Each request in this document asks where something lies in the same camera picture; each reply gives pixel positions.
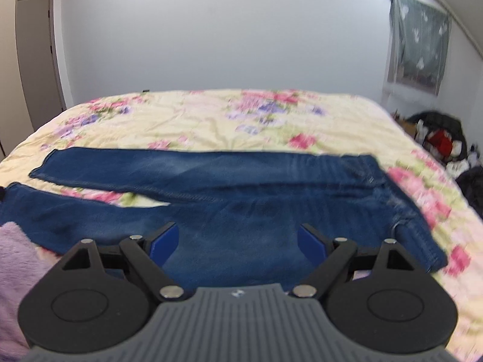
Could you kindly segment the blue denim jeans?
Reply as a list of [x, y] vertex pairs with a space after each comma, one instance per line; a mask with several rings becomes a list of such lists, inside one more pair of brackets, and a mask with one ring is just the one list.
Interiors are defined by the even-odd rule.
[[84, 238], [115, 245], [174, 222], [179, 245], [164, 269], [189, 290], [293, 287], [312, 270], [296, 243], [302, 224], [363, 248], [396, 240], [428, 272], [448, 262], [417, 205], [370, 155], [72, 147], [52, 151], [30, 177], [154, 199], [121, 208], [13, 182], [1, 191], [1, 220], [59, 254]]

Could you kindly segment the purple fuzzy blanket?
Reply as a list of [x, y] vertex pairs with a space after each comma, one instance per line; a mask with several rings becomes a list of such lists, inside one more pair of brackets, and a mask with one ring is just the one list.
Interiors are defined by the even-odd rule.
[[14, 222], [1, 226], [1, 360], [19, 361], [29, 350], [17, 321], [21, 300], [59, 257], [32, 243]]

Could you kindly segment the dark clothes pile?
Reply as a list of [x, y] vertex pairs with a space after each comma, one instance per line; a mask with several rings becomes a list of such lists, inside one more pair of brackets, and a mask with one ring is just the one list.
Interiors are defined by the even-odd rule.
[[482, 215], [482, 154], [468, 145], [462, 123], [438, 111], [423, 111], [403, 119], [406, 132], [444, 166], [463, 197], [478, 216]]

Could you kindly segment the floral yellow bed quilt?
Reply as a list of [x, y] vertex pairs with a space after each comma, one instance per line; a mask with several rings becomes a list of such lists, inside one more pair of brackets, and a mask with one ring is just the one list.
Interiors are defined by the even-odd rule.
[[448, 265], [436, 279], [452, 296], [459, 322], [448, 348], [459, 360], [482, 356], [482, 221], [444, 167], [376, 102], [297, 90], [146, 92], [74, 106], [28, 136], [1, 161], [1, 183], [94, 198], [125, 207], [131, 194], [70, 189], [30, 178], [55, 149], [71, 146], [172, 151], [299, 151], [371, 154], [428, 217]]

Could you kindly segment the grey door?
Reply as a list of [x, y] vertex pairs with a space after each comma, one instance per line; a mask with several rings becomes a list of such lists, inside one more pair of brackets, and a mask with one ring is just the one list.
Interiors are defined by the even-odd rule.
[[33, 129], [66, 110], [56, 56], [53, 0], [16, 0], [16, 50]]

